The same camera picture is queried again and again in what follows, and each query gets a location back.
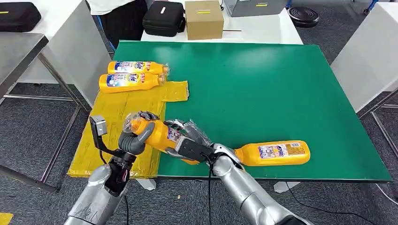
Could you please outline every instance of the yellow plastic sheet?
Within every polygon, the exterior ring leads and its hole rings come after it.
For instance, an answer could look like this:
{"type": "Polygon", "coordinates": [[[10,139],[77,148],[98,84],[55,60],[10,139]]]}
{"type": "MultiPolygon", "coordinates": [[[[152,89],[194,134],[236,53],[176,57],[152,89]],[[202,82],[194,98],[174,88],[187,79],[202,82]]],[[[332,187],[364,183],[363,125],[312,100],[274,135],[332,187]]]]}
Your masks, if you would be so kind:
{"type": "MultiPolygon", "coordinates": [[[[165,102],[188,100],[188,82],[166,82],[163,86],[150,90],[128,91],[106,94],[99,92],[90,115],[101,115],[107,122],[108,134],[102,137],[109,149],[116,149],[122,124],[127,114],[138,111],[150,111],[164,120],[165,102]]],[[[111,155],[103,153],[109,161],[111,155]]],[[[160,152],[146,145],[142,154],[138,155],[130,172],[132,178],[156,177],[159,167],[160,152]]],[[[71,177],[89,177],[102,161],[99,150],[95,148],[90,122],[87,121],[83,135],[77,147],[75,157],[68,170],[71,177]]]]}
{"type": "Polygon", "coordinates": [[[11,221],[13,214],[0,212],[0,225],[8,225],[11,221]]]}

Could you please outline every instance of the bottle label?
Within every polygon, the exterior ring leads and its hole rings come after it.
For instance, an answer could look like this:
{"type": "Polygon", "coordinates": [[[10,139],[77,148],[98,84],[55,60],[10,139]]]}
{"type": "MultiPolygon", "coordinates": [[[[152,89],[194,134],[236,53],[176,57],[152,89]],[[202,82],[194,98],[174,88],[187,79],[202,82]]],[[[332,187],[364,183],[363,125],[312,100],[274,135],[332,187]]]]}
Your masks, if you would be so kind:
{"type": "Polygon", "coordinates": [[[260,158],[277,158],[305,154],[304,148],[298,142],[259,146],[259,152],[260,158]]]}
{"type": "Polygon", "coordinates": [[[116,62],[115,72],[116,73],[137,73],[149,71],[151,62],[116,62]]]}
{"type": "Polygon", "coordinates": [[[173,128],[168,128],[168,132],[167,132],[167,139],[174,141],[175,143],[178,142],[178,140],[180,140],[181,138],[181,133],[178,130],[175,130],[173,128]]]}
{"type": "Polygon", "coordinates": [[[139,74],[109,74],[107,77],[108,87],[127,87],[139,81],[139,74]]]}

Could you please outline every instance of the person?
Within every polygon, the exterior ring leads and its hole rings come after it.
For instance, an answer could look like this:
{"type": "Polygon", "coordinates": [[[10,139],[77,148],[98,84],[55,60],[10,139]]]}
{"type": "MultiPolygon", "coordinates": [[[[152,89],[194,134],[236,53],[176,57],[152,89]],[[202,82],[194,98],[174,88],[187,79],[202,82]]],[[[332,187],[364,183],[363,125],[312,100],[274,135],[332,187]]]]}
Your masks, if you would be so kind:
{"type": "Polygon", "coordinates": [[[145,0],[87,0],[114,48],[119,40],[141,40],[142,19],[148,8],[145,0]]]}

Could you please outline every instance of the green mat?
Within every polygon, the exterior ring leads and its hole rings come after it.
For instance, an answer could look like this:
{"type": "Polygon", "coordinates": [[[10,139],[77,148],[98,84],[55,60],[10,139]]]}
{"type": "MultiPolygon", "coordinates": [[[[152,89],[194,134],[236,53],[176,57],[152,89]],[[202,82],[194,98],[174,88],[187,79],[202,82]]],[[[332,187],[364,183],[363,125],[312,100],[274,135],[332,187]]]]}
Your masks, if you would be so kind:
{"type": "MultiPolygon", "coordinates": [[[[167,103],[166,119],[192,119],[213,142],[308,144],[308,163],[247,166],[255,178],[391,180],[318,46],[121,42],[114,59],[168,63],[190,96],[167,103]]],[[[162,154],[158,175],[206,177],[208,167],[162,154]]]]}

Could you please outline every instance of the black stool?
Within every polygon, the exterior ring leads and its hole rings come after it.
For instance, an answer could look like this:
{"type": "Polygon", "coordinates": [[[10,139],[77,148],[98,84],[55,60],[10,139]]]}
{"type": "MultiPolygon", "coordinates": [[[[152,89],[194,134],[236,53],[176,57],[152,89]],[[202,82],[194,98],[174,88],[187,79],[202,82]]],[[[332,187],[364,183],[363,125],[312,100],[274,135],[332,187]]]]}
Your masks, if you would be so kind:
{"type": "Polygon", "coordinates": [[[296,27],[314,27],[319,21],[318,13],[307,7],[292,7],[287,12],[296,27]]]}

